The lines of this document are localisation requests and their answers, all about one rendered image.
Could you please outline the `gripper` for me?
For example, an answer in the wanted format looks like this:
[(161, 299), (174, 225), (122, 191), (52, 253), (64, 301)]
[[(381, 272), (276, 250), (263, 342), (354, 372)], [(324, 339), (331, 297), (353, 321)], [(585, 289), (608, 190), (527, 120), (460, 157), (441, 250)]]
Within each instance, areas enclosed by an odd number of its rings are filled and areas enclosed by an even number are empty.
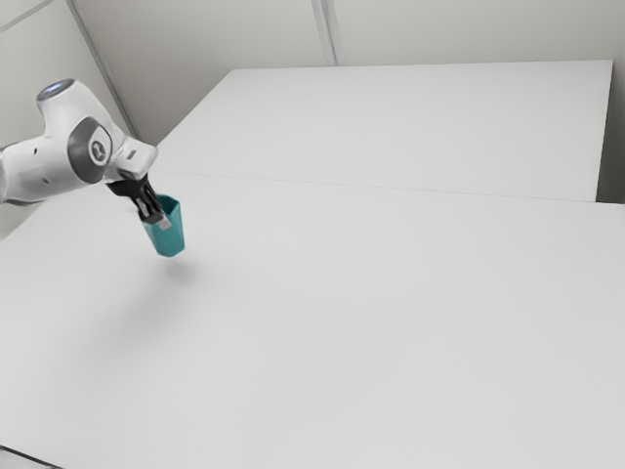
[(171, 228), (171, 222), (163, 212), (148, 179), (144, 175), (139, 180), (123, 179), (109, 183), (107, 187), (117, 196), (128, 197), (134, 200), (140, 220), (148, 225), (156, 226), (161, 231)]

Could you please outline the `teal faceted mug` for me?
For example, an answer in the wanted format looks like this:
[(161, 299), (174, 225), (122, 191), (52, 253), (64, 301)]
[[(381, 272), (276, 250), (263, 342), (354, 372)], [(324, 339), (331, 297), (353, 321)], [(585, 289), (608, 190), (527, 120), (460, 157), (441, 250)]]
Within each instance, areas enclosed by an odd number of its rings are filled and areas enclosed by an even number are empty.
[(142, 222), (142, 225), (156, 253), (162, 257), (173, 258), (185, 250), (182, 205), (166, 194), (159, 194), (157, 198), (164, 218), (160, 224)]

